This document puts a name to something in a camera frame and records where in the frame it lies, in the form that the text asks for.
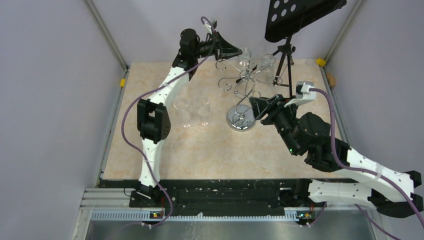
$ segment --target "tripod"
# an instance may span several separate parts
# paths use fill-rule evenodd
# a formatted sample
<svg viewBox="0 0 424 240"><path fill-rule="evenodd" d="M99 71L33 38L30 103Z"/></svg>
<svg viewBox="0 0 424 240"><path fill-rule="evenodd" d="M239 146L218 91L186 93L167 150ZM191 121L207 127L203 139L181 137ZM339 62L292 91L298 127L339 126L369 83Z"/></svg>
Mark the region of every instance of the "tripod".
<svg viewBox="0 0 424 240"><path fill-rule="evenodd" d="M281 69L283 68L283 64L284 64L284 59L287 56L287 74L288 74L288 88L289 88L289 94L290 97L293 96L293 89L292 89L292 67L291 65L294 64L293 59L292 59L292 53L294 53L296 51L296 47L292 46L290 44L290 41L292 40L292 35L289 35L287 37L287 40L285 41L284 45L278 46L278 50L275 51L272 55L275 56L278 53L282 53L281 55L281 59L279 61L278 64L278 68L277 68L277 72L275 73L275 78L273 81L273 84L276 85L277 81L278 81L278 76L280 76L281 73Z"/></svg>

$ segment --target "music stand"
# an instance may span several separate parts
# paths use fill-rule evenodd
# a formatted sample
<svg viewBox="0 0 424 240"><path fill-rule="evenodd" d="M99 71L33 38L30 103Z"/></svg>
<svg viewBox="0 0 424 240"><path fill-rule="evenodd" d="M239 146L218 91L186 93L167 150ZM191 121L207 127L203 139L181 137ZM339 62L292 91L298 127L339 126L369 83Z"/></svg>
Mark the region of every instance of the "music stand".
<svg viewBox="0 0 424 240"><path fill-rule="evenodd" d="M296 50L296 47L290 44L293 34L325 15L340 9L345 4L346 0L270 0L265 39L271 43L286 39L285 44L278 46L277 51L272 54L275 56L282 53L274 83L277 83L284 59L287 57L290 97L293 96L290 61L292 53Z"/></svg>

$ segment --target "clear drinking glass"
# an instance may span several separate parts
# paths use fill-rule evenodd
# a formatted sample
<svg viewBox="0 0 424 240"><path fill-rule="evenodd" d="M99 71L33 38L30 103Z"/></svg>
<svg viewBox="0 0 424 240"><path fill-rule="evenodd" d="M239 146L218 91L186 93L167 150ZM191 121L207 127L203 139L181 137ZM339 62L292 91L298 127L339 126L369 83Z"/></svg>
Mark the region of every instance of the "clear drinking glass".
<svg viewBox="0 0 424 240"><path fill-rule="evenodd" d="M195 110L200 116L200 124L208 126L211 123L211 104L206 96L198 96L195 99Z"/></svg>
<svg viewBox="0 0 424 240"><path fill-rule="evenodd" d="M265 54L258 63L256 77L260 82L272 84L274 82L274 63L276 59L272 54Z"/></svg>
<svg viewBox="0 0 424 240"><path fill-rule="evenodd" d="M237 57L238 69L248 69L250 65L250 60L252 58L252 53L247 47L243 47L241 50L243 51L243 53Z"/></svg>
<svg viewBox="0 0 424 240"><path fill-rule="evenodd" d="M181 126L183 128L188 128L190 127L191 124L191 113L190 113L190 108L189 108L189 102L187 101L187 99L183 98L183 97L178 97L175 99L173 106L176 108L177 110L177 116L179 117L180 121L181 121Z"/></svg>

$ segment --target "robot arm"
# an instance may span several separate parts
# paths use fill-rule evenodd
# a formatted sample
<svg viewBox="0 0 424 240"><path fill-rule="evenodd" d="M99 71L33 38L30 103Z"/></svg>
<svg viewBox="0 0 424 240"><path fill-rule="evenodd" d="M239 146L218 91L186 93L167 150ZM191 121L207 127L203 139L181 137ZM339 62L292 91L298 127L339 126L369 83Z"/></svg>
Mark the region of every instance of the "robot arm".
<svg viewBox="0 0 424 240"><path fill-rule="evenodd" d="M210 23L212 26L207 22L204 24L208 31L206 41L200 41L200 37L193 29L188 28L181 32L180 49L172 63L168 76L160 85L164 86L164 88L153 93L149 99L140 99L137 103L137 129L140 131L142 138L143 152L149 160L157 181L161 179L159 166L162 145L171 130L167 108L172 104L181 88L191 80L197 69L182 75L170 84L167 83L198 65L198 59L207 57L210 53L215 56L216 60L229 59L242 53L241 49L225 41L219 32L213 31L217 26L216 20L211 19ZM147 191L156 186L146 161L142 163L138 180L141 186L147 187Z"/></svg>
<svg viewBox="0 0 424 240"><path fill-rule="evenodd" d="M421 185L421 174L416 171L397 172L361 155L346 142L336 139L336 150L341 162L352 168L361 168L378 173L348 170L340 167L334 160L330 144L330 125L319 116L308 112L296 118L298 106L313 101L316 97L312 82L298 82L296 96L284 98L250 97L256 120L274 125L292 155L307 152L305 162L323 172L333 172L357 183L328 183L310 179L300 179L291 189L292 196L315 203L344 202L359 204L391 217L405 218L414 214L401 193L381 176L395 182L412 200L419 211L423 210L423 198L414 194L414 188Z"/></svg>

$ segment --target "marble surface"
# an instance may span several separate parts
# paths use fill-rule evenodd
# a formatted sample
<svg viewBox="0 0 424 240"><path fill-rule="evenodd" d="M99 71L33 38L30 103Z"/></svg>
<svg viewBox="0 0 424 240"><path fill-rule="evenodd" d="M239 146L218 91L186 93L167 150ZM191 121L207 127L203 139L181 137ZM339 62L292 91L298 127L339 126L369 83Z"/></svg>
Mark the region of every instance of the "marble surface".
<svg viewBox="0 0 424 240"><path fill-rule="evenodd" d="M293 84L298 81L314 82L325 90L317 65L305 64L304 59L295 59L292 66ZM273 125L256 126L246 132L232 130L226 121L228 110L238 101L234 89L222 91L218 79L238 76L239 72L228 63L225 71L215 68L215 61L201 65L191 81L181 90L177 98L186 98L193 104L196 96L206 96L211 105L211 123L199 124L193 113L193 126L181 127L181 120L172 106L168 109L171 132L165 140L160 162L162 179L276 179L276 178L338 178L339 175L321 172L304 163L304 156L292 156ZM121 134L124 112L139 95L157 88L170 70L170 62L133 63L126 82L124 96L107 159L103 179L138 179L142 168L142 155L127 145ZM287 83L287 70L283 74ZM235 85L235 80L226 81ZM263 97L275 94L289 95L287 87L273 87L257 83ZM136 107L133 107L125 122L128 140L142 149L137 130ZM307 112L319 115L330 122L329 107L325 98L317 93L316 101L301 106L297 115Z"/></svg>

